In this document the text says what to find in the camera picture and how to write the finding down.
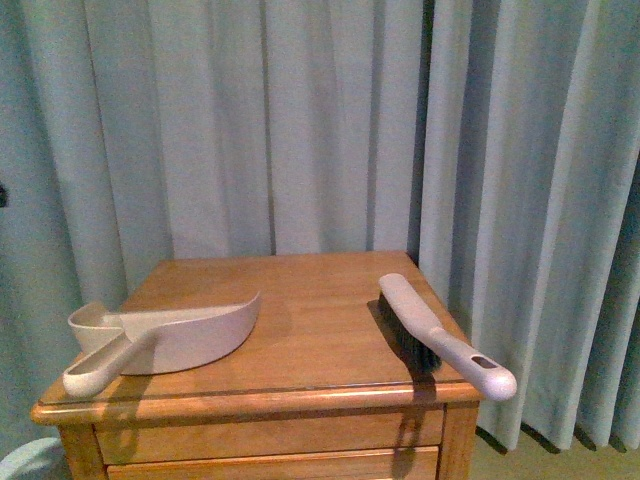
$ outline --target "drawer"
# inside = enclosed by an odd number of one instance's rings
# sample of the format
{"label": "drawer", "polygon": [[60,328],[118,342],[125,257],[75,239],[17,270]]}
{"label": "drawer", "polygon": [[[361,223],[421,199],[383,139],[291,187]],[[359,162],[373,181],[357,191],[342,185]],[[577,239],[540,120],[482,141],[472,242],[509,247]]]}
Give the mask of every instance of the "drawer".
{"label": "drawer", "polygon": [[438,447],[315,453],[111,466],[109,480],[282,480],[404,478],[434,480]]}
{"label": "drawer", "polygon": [[442,407],[227,419],[122,428],[98,424],[107,465],[430,446],[442,438]]}

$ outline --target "dustpan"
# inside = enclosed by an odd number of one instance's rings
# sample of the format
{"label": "dustpan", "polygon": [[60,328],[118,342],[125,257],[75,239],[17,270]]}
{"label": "dustpan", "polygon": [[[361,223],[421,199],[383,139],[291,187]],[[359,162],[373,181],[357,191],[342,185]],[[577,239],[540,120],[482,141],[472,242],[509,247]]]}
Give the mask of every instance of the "dustpan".
{"label": "dustpan", "polygon": [[89,397],[120,374],[169,373],[218,360],[247,339],[259,309],[259,294],[239,305],[134,313],[90,303],[68,320],[86,356],[65,370],[65,390]]}

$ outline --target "black bristles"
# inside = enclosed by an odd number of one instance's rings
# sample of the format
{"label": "black bristles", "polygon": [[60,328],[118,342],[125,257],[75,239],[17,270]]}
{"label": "black bristles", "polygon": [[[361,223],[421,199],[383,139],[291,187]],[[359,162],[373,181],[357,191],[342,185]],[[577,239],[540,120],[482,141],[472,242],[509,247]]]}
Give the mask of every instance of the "black bristles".
{"label": "black bristles", "polygon": [[442,365],[440,357],[404,328],[404,325],[382,293],[378,300],[378,309],[385,325],[393,333],[395,341],[405,354],[406,358],[404,360],[409,364],[410,368],[419,373],[431,373],[440,368],[440,365]]}

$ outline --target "wooden nightstand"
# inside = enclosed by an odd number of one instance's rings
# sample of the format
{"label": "wooden nightstand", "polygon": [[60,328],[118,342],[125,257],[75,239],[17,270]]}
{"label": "wooden nightstand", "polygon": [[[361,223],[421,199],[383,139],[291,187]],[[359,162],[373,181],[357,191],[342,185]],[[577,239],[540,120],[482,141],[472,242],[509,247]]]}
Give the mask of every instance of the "wooden nightstand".
{"label": "wooden nightstand", "polygon": [[122,309],[261,291],[244,345],[200,368],[119,377],[86,400],[58,379],[32,418],[59,428],[76,480],[464,479],[481,396],[446,364],[407,369],[377,311],[390,272],[463,338],[402,252],[167,261]]}

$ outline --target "gray brush handle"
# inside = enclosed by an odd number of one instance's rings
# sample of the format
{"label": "gray brush handle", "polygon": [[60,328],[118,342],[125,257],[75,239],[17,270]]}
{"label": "gray brush handle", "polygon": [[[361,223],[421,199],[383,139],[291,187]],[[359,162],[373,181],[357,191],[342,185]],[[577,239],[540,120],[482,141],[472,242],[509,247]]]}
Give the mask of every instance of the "gray brush handle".
{"label": "gray brush handle", "polygon": [[447,332],[436,314],[402,275],[380,278],[380,288],[407,331],[490,400],[513,397],[517,382],[506,368]]}

